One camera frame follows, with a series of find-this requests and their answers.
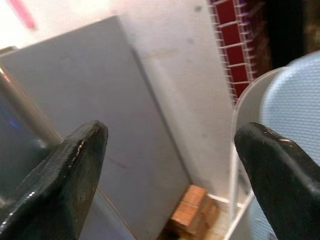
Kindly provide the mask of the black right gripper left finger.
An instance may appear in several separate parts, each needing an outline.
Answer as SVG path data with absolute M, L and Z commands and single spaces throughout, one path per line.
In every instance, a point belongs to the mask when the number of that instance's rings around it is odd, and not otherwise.
M 107 142 L 107 126 L 95 120 L 59 143 L 0 208 L 0 240 L 79 240 Z

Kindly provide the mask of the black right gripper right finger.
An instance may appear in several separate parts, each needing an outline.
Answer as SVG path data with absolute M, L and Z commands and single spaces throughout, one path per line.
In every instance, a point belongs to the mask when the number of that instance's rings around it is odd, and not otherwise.
M 234 144 L 278 240 L 320 240 L 320 166 L 293 140 L 249 122 Z

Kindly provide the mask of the grey fridge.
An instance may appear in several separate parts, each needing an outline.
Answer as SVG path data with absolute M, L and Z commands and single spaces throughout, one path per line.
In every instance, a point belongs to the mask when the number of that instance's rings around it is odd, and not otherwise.
M 157 240 L 190 184 L 151 85 L 117 17 L 0 55 L 61 136 L 108 128 L 80 240 Z

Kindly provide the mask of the white folding chair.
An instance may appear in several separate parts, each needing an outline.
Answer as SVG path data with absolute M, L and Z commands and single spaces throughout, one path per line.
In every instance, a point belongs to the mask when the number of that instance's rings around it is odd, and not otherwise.
M 252 190 L 249 177 L 238 156 L 234 136 L 236 131 L 247 123 L 263 125 L 261 123 L 260 111 L 264 94 L 275 77 L 283 72 L 285 68 L 286 67 L 281 67 L 260 76 L 254 83 L 248 86 L 236 104 L 231 130 L 230 219 L 233 228 L 240 228 L 241 222 L 244 221 L 244 218 L 242 216 L 236 216 L 235 212 L 238 199 L 239 168 L 244 169 L 245 178 L 248 180 L 249 200 L 245 203 L 244 209 L 242 210 L 242 213 L 248 216 L 246 228 L 244 229 L 245 235 L 232 233 L 231 237 L 235 240 L 271 240 L 271 238 L 278 240 Z

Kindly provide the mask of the wooden block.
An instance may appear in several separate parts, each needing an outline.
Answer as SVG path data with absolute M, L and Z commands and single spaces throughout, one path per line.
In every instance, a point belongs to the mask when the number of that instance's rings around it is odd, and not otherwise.
M 158 240 L 206 240 L 220 210 L 208 190 L 190 185 Z

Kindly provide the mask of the red grid panel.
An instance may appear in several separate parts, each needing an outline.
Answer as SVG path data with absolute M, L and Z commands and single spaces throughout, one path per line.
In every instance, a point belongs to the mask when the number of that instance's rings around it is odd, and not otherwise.
M 266 0 L 207 0 L 232 102 L 272 69 Z

